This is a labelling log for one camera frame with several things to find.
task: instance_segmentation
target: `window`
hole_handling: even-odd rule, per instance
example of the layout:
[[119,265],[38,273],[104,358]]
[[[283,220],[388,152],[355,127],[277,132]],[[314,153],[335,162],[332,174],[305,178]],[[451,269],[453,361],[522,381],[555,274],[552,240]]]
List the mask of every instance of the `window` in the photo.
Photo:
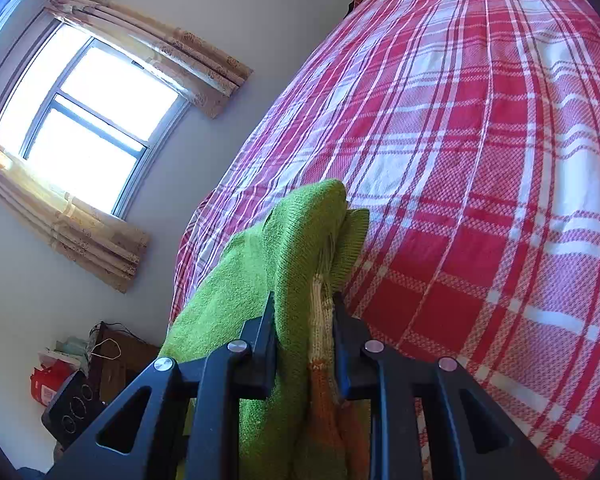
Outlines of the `window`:
[[69,25],[45,41],[0,115],[0,142],[56,186],[117,216],[186,101]]

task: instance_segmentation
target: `green knitted fabric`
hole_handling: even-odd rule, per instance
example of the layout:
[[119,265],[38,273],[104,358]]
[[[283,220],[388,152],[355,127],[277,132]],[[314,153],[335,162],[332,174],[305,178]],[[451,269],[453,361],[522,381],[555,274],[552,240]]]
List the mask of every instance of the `green knitted fabric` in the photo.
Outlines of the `green knitted fabric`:
[[178,362],[200,358],[237,338],[244,321],[260,316],[274,291],[276,386],[264,402],[240,403],[241,480],[306,478],[321,467],[321,461],[294,465],[309,409],[310,287],[319,271],[327,272],[331,290],[344,285],[367,229],[368,211],[347,210],[340,181],[293,191],[264,223],[231,238],[171,328],[160,354]]

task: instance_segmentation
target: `window frame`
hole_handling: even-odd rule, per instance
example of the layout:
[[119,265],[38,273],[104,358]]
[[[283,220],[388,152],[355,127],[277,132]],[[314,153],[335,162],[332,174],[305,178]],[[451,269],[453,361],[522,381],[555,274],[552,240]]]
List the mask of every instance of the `window frame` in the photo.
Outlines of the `window frame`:
[[[29,54],[29,55],[26,56],[28,58],[26,60],[26,62],[22,62],[21,64],[19,64],[19,66],[16,69],[17,73],[14,73],[12,75],[11,82],[13,82],[13,83],[10,85],[10,88],[8,89],[8,97],[4,100],[4,103],[0,106],[0,120],[2,119],[2,115],[4,114],[4,111],[9,106],[11,97],[14,95],[15,91],[18,89],[18,85],[22,81],[22,78],[24,77],[24,75],[27,73],[27,70],[29,69],[29,67],[36,60],[36,57],[38,56],[38,54],[40,52],[42,52],[42,50],[46,47],[46,44],[48,43],[48,41],[54,36],[54,34],[58,30],[60,30],[61,27],[71,27],[71,25],[65,24],[62,22],[58,22],[58,20],[54,20],[54,21],[57,23],[57,25],[54,27],[45,28],[43,33],[37,38],[37,41],[35,41],[35,43],[32,45],[32,47],[27,52],[27,54]],[[142,183],[144,182],[144,179],[146,178],[146,176],[148,174],[149,169],[151,168],[152,164],[154,163],[154,161],[155,161],[157,155],[160,153],[161,149],[164,147],[166,139],[168,138],[171,131],[173,131],[173,129],[176,127],[177,123],[184,116],[184,114],[189,110],[189,102],[181,95],[178,95],[178,97],[173,102],[171,107],[164,113],[164,115],[162,116],[162,118],[160,119],[158,124],[156,125],[155,129],[152,131],[151,135],[149,136],[149,139],[148,140],[140,139],[139,137],[135,136],[131,132],[125,130],[124,128],[122,128],[121,126],[116,124],[114,121],[104,117],[103,115],[99,114],[92,108],[90,108],[87,105],[80,102],[78,99],[76,99],[76,98],[72,97],[71,95],[67,94],[66,92],[62,91],[61,87],[64,84],[65,80],[69,77],[69,75],[72,73],[74,68],[78,65],[80,60],[85,56],[85,54],[89,51],[90,48],[99,48],[99,49],[103,50],[104,52],[106,52],[112,56],[115,56],[118,59],[121,59],[122,61],[124,61],[126,63],[132,64],[139,70],[143,70],[146,74],[148,74],[152,78],[160,81],[161,84],[166,84],[163,81],[161,81],[159,78],[157,78],[156,76],[151,74],[149,71],[145,70],[139,63],[133,61],[130,57],[126,56],[123,52],[120,52],[119,50],[116,50],[115,48],[108,45],[107,43],[104,43],[103,41],[99,40],[98,38],[91,36],[84,43],[84,45],[80,47],[78,52],[76,52],[76,54],[72,57],[72,59],[69,61],[69,63],[67,63],[67,65],[64,67],[64,69],[58,76],[58,78],[56,78],[56,81],[54,82],[52,87],[47,92],[44,100],[42,101],[42,104],[38,108],[36,115],[34,116],[33,120],[31,121],[31,124],[29,125],[29,129],[27,130],[27,134],[26,134],[25,139],[20,147],[20,152],[18,154],[25,160],[28,158],[29,153],[30,153],[33,145],[35,144],[36,138],[40,132],[40,129],[42,128],[42,126],[46,120],[46,117],[48,116],[49,112],[53,109],[58,110],[60,113],[64,114],[66,117],[77,122],[81,126],[87,128],[89,131],[91,131],[94,134],[100,136],[101,138],[107,140],[108,142],[115,145],[116,147],[121,148],[122,150],[126,151],[127,153],[130,153],[131,155],[133,155],[136,158],[136,163],[134,164],[133,169],[129,173],[129,176],[126,179],[124,186],[120,190],[120,193],[118,195],[118,199],[116,200],[116,204],[115,204],[114,208],[110,212],[105,211],[105,213],[107,213],[107,214],[112,214],[113,216],[117,216],[120,219],[125,219],[134,198],[138,194],[139,188],[141,187]],[[125,146],[124,144],[120,143],[118,140],[116,140],[114,137],[112,137],[107,132],[101,130],[95,124],[91,124],[89,121],[84,120],[83,118],[80,118],[79,116],[75,115],[73,112],[68,110],[67,108],[64,108],[61,104],[58,104],[54,100],[56,95],[62,96],[64,99],[67,99],[68,101],[72,102],[72,104],[76,105],[77,107],[82,108],[83,110],[87,111],[94,117],[98,118],[99,120],[103,121],[104,123],[107,123],[109,126],[112,126],[113,128],[117,129],[122,134],[128,136],[135,142],[139,143],[142,146],[142,150],[138,154],[138,152],[135,152],[133,149],[130,149],[128,146]]]

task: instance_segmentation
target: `green sweater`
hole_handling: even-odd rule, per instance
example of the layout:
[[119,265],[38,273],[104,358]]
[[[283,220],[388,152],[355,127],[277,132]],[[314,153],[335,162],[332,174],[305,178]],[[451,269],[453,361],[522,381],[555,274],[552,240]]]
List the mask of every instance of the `green sweater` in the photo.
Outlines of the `green sweater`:
[[[359,476],[350,471],[348,445],[338,435],[327,436],[328,428],[316,430],[315,420],[324,417],[312,410],[340,416],[333,391],[331,295],[345,284],[367,229],[368,211],[347,210],[340,181],[293,191],[263,223],[231,238],[168,334],[161,355],[178,362],[205,356],[237,338],[244,321],[260,316],[274,291],[276,385],[264,402],[240,402],[242,480]],[[324,382],[312,375],[317,368],[330,386],[317,384]],[[325,406],[314,406],[323,401]]]

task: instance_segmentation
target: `red bag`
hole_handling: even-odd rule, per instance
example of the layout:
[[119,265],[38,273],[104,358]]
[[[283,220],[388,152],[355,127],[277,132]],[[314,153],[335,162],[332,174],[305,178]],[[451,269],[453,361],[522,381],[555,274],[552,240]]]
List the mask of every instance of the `red bag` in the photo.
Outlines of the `red bag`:
[[42,370],[34,368],[31,376],[31,397],[43,406],[48,405],[64,380],[72,373],[74,370],[60,359],[48,368],[43,367]]

